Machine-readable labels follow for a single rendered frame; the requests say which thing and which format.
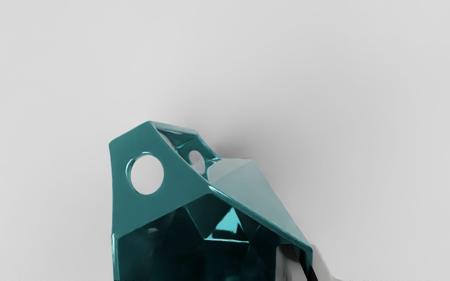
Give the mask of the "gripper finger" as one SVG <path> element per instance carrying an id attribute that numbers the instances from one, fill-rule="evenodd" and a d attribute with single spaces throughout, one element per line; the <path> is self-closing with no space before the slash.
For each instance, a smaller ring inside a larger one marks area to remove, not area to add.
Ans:
<path id="1" fill-rule="evenodd" d="M 312 266 L 306 270 L 291 244 L 281 244 L 276 250 L 275 281 L 343 281 L 331 273 L 318 247 L 313 244 Z"/>

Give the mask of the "teal faceted mug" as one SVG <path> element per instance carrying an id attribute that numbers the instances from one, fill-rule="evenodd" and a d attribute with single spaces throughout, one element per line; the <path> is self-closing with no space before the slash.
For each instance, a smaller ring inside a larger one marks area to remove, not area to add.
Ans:
<path id="1" fill-rule="evenodd" d="M 195 130 L 147 121 L 109 143 L 114 281 L 275 281 L 291 244 L 313 249 L 250 159 L 220 158 Z"/>

